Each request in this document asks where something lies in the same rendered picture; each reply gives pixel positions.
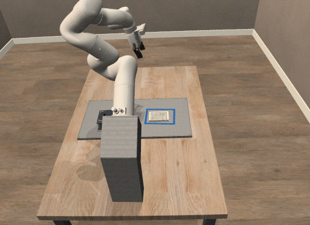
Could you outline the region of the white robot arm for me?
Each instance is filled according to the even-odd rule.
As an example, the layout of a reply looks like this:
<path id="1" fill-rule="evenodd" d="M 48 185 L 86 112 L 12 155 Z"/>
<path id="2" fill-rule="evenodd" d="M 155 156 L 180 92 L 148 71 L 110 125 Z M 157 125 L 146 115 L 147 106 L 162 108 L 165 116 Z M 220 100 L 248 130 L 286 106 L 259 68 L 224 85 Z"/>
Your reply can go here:
<path id="1" fill-rule="evenodd" d="M 116 10 L 102 6 L 102 0 L 80 0 L 61 23 L 60 32 L 69 44 L 89 53 L 87 62 L 93 71 L 115 81 L 112 116 L 134 115 L 136 59 L 130 55 L 119 58 L 112 45 L 96 34 L 82 31 L 94 24 L 112 30 L 124 29 L 126 34 L 139 31 L 145 35 L 147 26 L 136 26 L 128 7 Z"/>

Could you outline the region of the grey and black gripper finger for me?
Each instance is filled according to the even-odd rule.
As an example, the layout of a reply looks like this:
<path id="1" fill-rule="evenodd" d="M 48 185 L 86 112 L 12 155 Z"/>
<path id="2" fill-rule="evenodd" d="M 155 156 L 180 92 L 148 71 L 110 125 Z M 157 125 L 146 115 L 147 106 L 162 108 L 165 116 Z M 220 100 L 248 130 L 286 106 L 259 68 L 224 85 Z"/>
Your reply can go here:
<path id="1" fill-rule="evenodd" d="M 138 50 L 136 50 L 136 49 L 138 49 Z M 141 52 L 140 52 L 140 49 L 138 47 L 136 48 L 135 43 L 133 43 L 133 51 L 135 52 L 138 59 L 143 57 Z"/>
<path id="2" fill-rule="evenodd" d="M 144 49 L 145 49 L 145 47 L 144 47 L 144 45 L 143 45 L 143 42 L 141 42 L 140 50 L 144 50 Z"/>

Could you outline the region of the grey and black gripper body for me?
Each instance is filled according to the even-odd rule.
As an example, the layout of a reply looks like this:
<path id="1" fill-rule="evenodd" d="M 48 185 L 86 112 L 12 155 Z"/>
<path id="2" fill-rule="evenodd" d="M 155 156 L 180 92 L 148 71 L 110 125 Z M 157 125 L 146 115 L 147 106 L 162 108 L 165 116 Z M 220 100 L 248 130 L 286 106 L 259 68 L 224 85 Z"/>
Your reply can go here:
<path id="1" fill-rule="evenodd" d="M 132 32 L 132 33 L 128 33 L 126 35 L 127 35 L 127 39 L 129 41 L 130 46 L 131 46 L 132 49 L 133 49 L 133 43 L 135 43 L 136 47 L 140 48 L 141 36 L 140 36 L 138 31 Z"/>

